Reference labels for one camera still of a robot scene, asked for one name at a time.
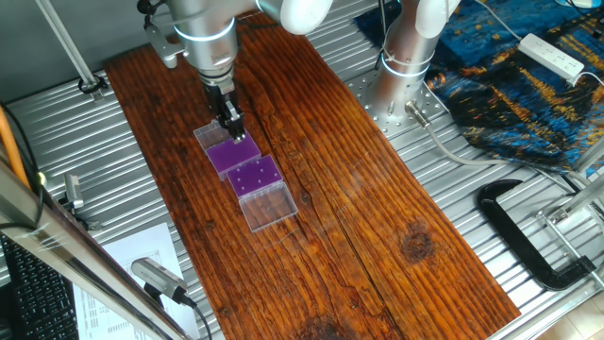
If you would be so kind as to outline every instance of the paper sheet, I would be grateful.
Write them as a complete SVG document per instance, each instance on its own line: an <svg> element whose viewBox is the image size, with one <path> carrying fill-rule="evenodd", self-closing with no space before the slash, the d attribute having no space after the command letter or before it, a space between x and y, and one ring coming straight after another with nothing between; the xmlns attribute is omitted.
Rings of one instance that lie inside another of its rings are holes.
<svg viewBox="0 0 604 340"><path fill-rule="evenodd" d="M182 278L172 237L165 223L137 232L103 248L141 286L144 281L132 274L134 260L149 257ZM75 314L80 340L147 340L151 339L134 328L121 316L74 285ZM166 313L193 339L199 338L193 309L178 305L162 296Z"/></svg>

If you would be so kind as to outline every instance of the keyboard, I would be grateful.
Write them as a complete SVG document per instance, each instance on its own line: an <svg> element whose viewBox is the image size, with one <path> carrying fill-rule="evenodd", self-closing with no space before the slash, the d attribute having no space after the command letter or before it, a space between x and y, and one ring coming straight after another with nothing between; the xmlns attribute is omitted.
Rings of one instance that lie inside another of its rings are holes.
<svg viewBox="0 0 604 340"><path fill-rule="evenodd" d="M42 260L0 235L23 335L36 340L77 340L71 287Z"/></svg>

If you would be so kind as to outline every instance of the wooden board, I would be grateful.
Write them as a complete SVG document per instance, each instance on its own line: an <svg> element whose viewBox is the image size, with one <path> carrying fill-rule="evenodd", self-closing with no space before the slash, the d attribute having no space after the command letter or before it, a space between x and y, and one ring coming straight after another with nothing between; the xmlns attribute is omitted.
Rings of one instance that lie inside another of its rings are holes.
<svg viewBox="0 0 604 340"><path fill-rule="evenodd" d="M484 339L519 316L305 38L241 41L245 126L299 209L257 233L193 136L212 118L195 70L150 46L106 67L227 339Z"/></svg>

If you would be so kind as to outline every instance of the transparent container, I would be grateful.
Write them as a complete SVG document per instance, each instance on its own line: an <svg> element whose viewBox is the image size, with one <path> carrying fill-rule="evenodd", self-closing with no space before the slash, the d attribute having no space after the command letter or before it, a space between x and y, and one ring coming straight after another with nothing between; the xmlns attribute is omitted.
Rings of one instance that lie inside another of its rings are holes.
<svg viewBox="0 0 604 340"><path fill-rule="evenodd" d="M252 231L264 229L298 213L273 157L250 161L227 175Z"/></svg>
<svg viewBox="0 0 604 340"><path fill-rule="evenodd" d="M216 121L198 128L193 133L208 155L220 180L225 180L228 171L257 160L261 156L258 146L247 131L245 138L238 143L233 142L228 131Z"/></svg>

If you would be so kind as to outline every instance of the purple block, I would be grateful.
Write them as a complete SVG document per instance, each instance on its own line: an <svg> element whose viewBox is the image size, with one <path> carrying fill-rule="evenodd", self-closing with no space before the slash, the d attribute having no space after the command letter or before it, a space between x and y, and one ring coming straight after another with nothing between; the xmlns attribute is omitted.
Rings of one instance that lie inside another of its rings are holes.
<svg viewBox="0 0 604 340"><path fill-rule="evenodd" d="M229 171L228 180L230 180L237 197L241 198L258 189L282 181L283 177L279 173L273 157L265 156Z"/></svg>
<svg viewBox="0 0 604 340"><path fill-rule="evenodd" d="M226 171L260 157L260 150L247 132L241 142L235 144L229 139L209 148L207 153L220 179L225 178Z"/></svg>

